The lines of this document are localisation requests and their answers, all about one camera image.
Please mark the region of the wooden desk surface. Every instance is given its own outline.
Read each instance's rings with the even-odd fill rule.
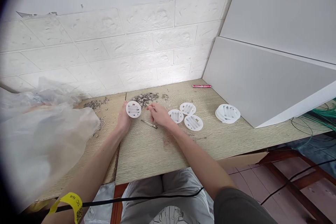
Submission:
[[[36,201],[42,201],[54,197],[58,197],[63,188],[65,188],[70,180],[80,171],[80,169],[87,163],[89,158],[99,149],[101,144],[104,142],[106,137],[110,134],[110,132],[115,128],[118,122],[118,115],[125,100],[126,93],[113,94],[110,96],[106,96],[109,100],[108,103],[103,104],[100,108],[95,109],[97,112],[97,116],[99,118],[104,117],[106,121],[106,125],[102,127],[101,130],[97,131],[98,137],[92,137],[86,143],[86,148],[84,154],[77,162],[77,164],[63,177],[61,178],[54,186],[52,186],[47,192],[45,192],[41,197],[39,197]],[[99,98],[93,98],[89,100],[82,101],[77,108],[83,108],[83,105],[92,100],[104,100],[105,96]],[[112,162],[107,170],[107,173],[104,178],[103,184],[107,184],[113,182],[116,177],[116,163],[118,158],[118,150],[112,158]]]
[[[226,102],[213,89],[192,88],[193,84],[206,83],[200,79],[128,92],[126,100],[129,101],[140,93],[158,92],[160,97],[165,93],[169,95],[168,100],[159,98],[157,101],[168,111],[179,109],[183,102],[193,102],[196,106],[195,115],[198,115],[204,123],[203,129],[198,132],[191,131],[184,122],[179,126],[215,160],[308,136],[294,128],[289,120],[259,129],[254,129],[242,117],[234,124],[222,123],[216,118],[215,110]],[[160,126],[156,130],[140,121],[140,119],[150,121],[149,115],[149,111],[142,110],[140,117],[133,121],[130,131],[120,144],[115,184],[188,167],[172,135]]]

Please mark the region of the hand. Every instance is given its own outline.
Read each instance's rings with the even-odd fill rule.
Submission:
[[[146,110],[150,111],[150,120],[152,122],[157,122],[163,127],[168,127],[174,121],[170,118],[167,110],[158,103],[152,103],[148,105]]]
[[[119,130],[123,135],[126,135],[132,122],[132,118],[128,116],[126,112],[127,101],[124,101],[122,108],[119,112],[118,123],[116,129]]]

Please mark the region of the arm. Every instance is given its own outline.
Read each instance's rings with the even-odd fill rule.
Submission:
[[[116,152],[118,145],[120,144],[120,141],[130,128],[131,118],[126,113],[126,104],[127,101],[124,101],[122,109],[119,113],[116,128],[106,138],[104,143],[91,157],[87,164],[63,190],[60,198],[69,192],[73,192],[78,194],[83,202],[93,201],[103,182],[106,171],[111,163],[112,157]],[[83,208],[82,218],[88,209],[89,208]],[[44,218],[42,223],[73,224],[74,213],[72,210],[68,210],[48,215]]]
[[[152,121],[172,133],[196,177],[213,200],[223,187],[236,188],[226,171],[180,129],[163,106],[152,103],[147,107],[147,110],[150,111]]]

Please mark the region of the white pants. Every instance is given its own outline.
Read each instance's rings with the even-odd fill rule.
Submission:
[[[198,192],[202,187],[191,168],[173,171],[163,175],[145,178],[128,184],[122,198],[158,195],[190,195]],[[162,210],[181,210],[186,223],[213,223],[209,213],[206,194],[202,190],[198,195],[190,198],[158,198],[151,200],[124,201],[121,224],[150,223]],[[174,216],[167,217],[163,223],[174,223]]]

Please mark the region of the yellow wristband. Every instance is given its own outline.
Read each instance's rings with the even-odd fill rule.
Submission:
[[[80,199],[80,197],[75,193],[69,192],[68,194],[57,200],[55,204],[51,206],[48,215],[56,212],[57,206],[60,202],[67,203],[72,207],[75,215],[75,223],[78,224],[83,213],[83,202]]]

